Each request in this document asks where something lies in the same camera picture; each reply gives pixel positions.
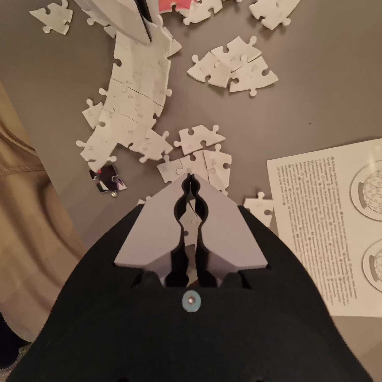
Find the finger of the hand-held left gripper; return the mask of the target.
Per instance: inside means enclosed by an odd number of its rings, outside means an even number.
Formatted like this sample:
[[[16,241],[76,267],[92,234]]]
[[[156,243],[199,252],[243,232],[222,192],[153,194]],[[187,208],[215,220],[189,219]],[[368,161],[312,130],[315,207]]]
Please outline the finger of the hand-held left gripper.
[[[75,3],[88,15],[88,25],[97,22],[143,45],[151,43],[148,23],[154,23],[154,1],[76,0]]]

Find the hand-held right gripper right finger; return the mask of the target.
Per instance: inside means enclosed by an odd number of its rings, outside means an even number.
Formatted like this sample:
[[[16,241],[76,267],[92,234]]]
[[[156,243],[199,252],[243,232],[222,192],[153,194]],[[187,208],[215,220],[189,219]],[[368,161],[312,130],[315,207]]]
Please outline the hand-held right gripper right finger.
[[[229,273],[264,269],[268,262],[238,205],[192,175],[198,227],[195,262],[200,285],[222,283]]]

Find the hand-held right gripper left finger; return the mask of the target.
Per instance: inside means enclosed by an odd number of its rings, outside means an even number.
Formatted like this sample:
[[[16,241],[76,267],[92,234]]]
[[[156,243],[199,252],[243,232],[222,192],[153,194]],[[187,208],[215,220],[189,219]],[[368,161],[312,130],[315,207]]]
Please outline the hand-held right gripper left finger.
[[[115,265],[155,272],[166,285],[187,285],[189,260],[184,228],[191,176],[182,175],[142,206],[127,235]]]

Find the dark printed puzzle piece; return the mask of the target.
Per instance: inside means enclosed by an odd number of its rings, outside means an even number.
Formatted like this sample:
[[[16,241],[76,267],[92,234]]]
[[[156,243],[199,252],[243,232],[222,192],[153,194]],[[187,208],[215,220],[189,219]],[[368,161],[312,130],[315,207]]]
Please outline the dark printed puzzle piece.
[[[118,177],[117,171],[113,165],[105,165],[97,172],[89,170],[90,177],[102,194],[110,194],[113,198],[117,198],[120,191],[126,190],[127,187]]]

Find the assembled white puzzle ball section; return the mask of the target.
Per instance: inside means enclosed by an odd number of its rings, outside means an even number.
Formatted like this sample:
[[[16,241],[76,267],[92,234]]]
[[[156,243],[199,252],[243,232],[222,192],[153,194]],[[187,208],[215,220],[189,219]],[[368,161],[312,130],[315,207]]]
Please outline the assembled white puzzle ball section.
[[[141,155],[139,161],[159,161],[173,147],[167,142],[169,133],[154,131],[155,117],[160,117],[168,88],[170,57],[181,49],[172,37],[162,16],[153,17],[147,24],[150,45],[142,45],[117,32],[113,57],[121,62],[113,64],[107,89],[100,88],[104,102],[94,104],[87,99],[88,108],[82,114],[92,129],[87,141],[76,141],[82,148],[81,157],[93,172],[107,162],[115,162],[112,153],[122,145]]]

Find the white puzzle pieces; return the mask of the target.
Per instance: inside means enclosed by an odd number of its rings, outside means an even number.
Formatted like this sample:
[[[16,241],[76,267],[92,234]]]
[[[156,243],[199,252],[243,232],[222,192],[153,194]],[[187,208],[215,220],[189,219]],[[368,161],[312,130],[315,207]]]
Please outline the white puzzle pieces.
[[[30,11],[29,13],[44,23],[42,30],[49,33],[54,30],[66,35],[69,31],[69,23],[73,18],[73,11],[68,9],[68,1],[61,1],[58,5],[54,2],[46,8]],[[257,19],[263,18],[261,23],[268,29],[273,30],[279,24],[287,26],[290,19],[287,16],[292,12],[299,1],[257,1],[249,6],[253,16]],[[184,16],[184,24],[198,23],[210,17],[210,10],[218,12],[222,8],[222,1],[193,1],[188,11],[180,11]],[[154,17],[159,13],[158,1],[154,1]],[[116,31],[108,26],[104,30],[115,39]],[[208,52],[203,58],[198,55],[192,56],[193,66],[187,74],[199,82],[205,82],[209,77],[208,84],[221,88],[227,88],[228,81],[233,79],[237,82],[230,84],[230,92],[250,90],[250,96],[256,95],[256,89],[274,84],[278,77],[270,71],[264,75],[268,66],[265,64],[261,51],[254,47],[256,37],[252,36],[246,43],[241,37],[236,37],[227,44],[227,52],[223,46],[219,46]],[[231,164],[231,156],[227,159],[212,159],[214,153],[202,150],[201,142],[206,146],[220,147],[218,144],[225,138],[219,135],[218,126],[214,125],[209,130],[203,125],[179,131],[180,141],[175,141],[175,147],[182,147],[183,158],[169,161],[169,155],[164,155],[161,160],[164,163],[157,166],[165,183],[174,182],[181,175],[191,173],[198,174],[212,186],[227,195],[229,186],[230,169],[225,169],[225,164]]]

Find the pink red printed puzzle piece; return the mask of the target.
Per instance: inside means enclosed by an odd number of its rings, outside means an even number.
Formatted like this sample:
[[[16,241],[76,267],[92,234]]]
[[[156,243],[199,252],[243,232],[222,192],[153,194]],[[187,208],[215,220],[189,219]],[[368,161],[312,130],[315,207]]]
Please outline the pink red printed puzzle piece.
[[[159,13],[168,13],[172,12],[173,7],[175,6],[175,11],[188,11],[191,7],[192,0],[159,0]]]

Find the white instruction leaflet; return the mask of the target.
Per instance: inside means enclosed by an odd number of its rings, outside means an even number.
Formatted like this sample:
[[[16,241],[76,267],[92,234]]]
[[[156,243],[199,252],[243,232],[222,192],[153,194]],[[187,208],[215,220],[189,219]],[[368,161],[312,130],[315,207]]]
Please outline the white instruction leaflet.
[[[381,139],[267,161],[279,238],[332,316],[382,315]]]

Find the person's beige trousers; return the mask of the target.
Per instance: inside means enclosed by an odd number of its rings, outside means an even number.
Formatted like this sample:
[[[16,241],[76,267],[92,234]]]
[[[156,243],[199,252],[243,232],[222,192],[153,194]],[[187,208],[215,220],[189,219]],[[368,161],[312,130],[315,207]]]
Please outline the person's beige trousers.
[[[1,316],[30,343],[86,249],[2,83],[0,236]]]

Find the grey fabric chair seat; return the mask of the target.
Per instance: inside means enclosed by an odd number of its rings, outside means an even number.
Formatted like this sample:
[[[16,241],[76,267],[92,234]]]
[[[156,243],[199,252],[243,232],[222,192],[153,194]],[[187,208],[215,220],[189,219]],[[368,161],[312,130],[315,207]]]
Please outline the grey fabric chair seat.
[[[7,382],[9,379],[9,376],[12,374],[14,369],[17,367],[17,365],[20,363],[20,361],[23,359],[23,357],[27,354],[29,349],[33,343],[28,343],[25,346],[22,346],[17,349],[17,356],[14,360],[14,362],[8,366],[1,366],[0,368],[0,381],[1,382]]]

